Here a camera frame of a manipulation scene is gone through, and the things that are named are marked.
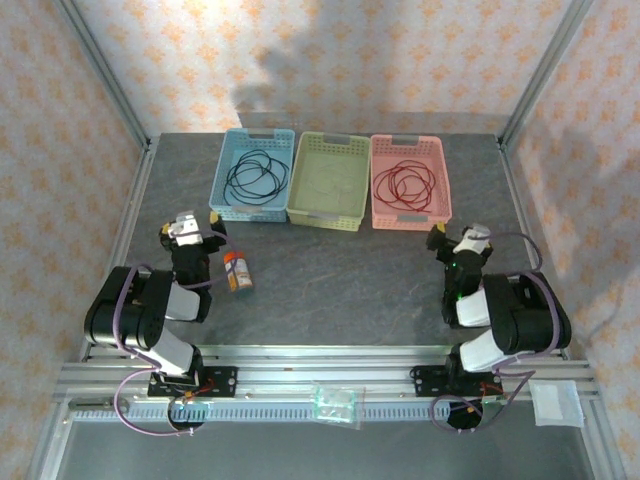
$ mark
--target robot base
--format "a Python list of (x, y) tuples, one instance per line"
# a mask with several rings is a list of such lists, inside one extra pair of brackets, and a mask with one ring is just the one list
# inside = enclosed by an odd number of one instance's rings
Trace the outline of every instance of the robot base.
[(502, 383), (493, 373), (467, 372), (462, 368), (459, 346), (453, 348), (445, 365), (418, 365), (411, 369), (409, 375), (413, 379), (416, 397), (482, 397), (502, 391)]
[(188, 378), (167, 377), (152, 373), (149, 380), (148, 397), (181, 397), (187, 391), (198, 390), (199, 398), (235, 397), (238, 384), (237, 367), (201, 367), (200, 386), (193, 385)]

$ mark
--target pink basket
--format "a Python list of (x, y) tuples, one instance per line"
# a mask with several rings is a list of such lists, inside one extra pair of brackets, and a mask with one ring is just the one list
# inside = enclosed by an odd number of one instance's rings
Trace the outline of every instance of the pink basket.
[[(407, 212), (389, 206), (374, 196), (376, 176), (404, 160), (424, 163), (435, 175), (428, 212)], [(373, 228), (428, 231), (438, 222), (451, 219), (451, 190), (438, 137), (415, 135), (374, 135), (371, 137), (371, 205)]]

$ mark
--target plastic bag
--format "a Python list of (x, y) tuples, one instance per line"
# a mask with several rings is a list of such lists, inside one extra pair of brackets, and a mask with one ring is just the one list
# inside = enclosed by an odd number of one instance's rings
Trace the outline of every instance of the plastic bag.
[(363, 388), (317, 385), (313, 395), (312, 418), (319, 423), (360, 430), (364, 420)]

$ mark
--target blue basket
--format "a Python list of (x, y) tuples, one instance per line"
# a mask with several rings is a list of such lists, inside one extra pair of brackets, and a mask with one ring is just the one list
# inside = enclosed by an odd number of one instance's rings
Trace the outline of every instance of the blue basket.
[[(295, 133), (293, 130), (280, 128), (232, 128), (227, 130), (211, 188), (209, 199), (211, 209), (218, 212), (224, 220), (286, 222), (294, 146)], [(224, 186), (229, 170), (238, 163), (242, 155), (257, 148), (264, 150), (271, 157), (280, 160), (289, 167), (286, 175), (286, 188), (278, 193), (277, 197), (260, 206), (244, 204), (229, 195), (225, 199)], [(262, 187), (265, 190), (264, 193), (268, 193), (273, 188), (273, 183), (265, 178), (264, 181), (253, 184), (251, 190), (260, 193)]]

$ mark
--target wall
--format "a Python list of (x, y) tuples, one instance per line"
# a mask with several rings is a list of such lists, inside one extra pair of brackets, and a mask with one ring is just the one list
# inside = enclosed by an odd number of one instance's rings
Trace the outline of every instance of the wall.
[(594, 2), (512, 160), (547, 271), (640, 478), (640, 4)]
[(77, 358), (139, 155), (50, 0), (0, 9), (0, 478)]
[(569, 0), (79, 0), (144, 127), (498, 133)]

